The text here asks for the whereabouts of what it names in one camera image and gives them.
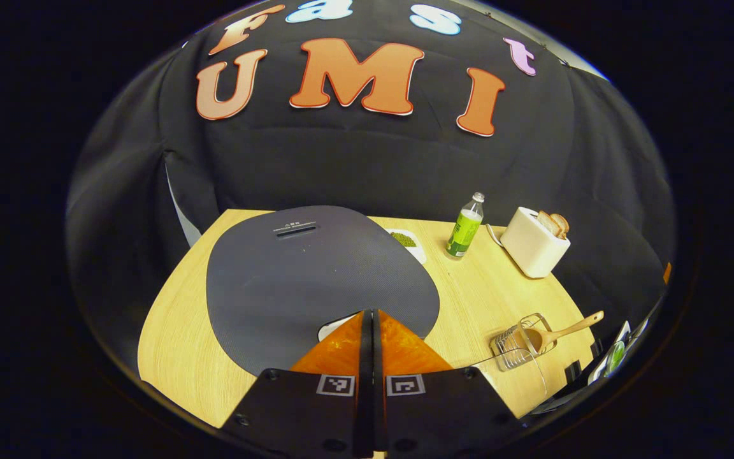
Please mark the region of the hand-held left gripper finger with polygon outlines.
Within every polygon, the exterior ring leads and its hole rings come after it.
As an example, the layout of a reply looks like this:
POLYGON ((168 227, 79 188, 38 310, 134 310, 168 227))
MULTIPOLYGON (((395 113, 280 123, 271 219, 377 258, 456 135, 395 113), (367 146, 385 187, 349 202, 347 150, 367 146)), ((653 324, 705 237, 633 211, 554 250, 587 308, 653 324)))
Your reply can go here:
POLYGON ((267 368, 236 405, 222 431, 269 458, 373 456, 375 312, 361 314, 356 371, 267 368))
POLYGON ((486 458, 524 435, 492 360, 454 368, 384 311, 373 313, 375 425, 389 458, 486 458))

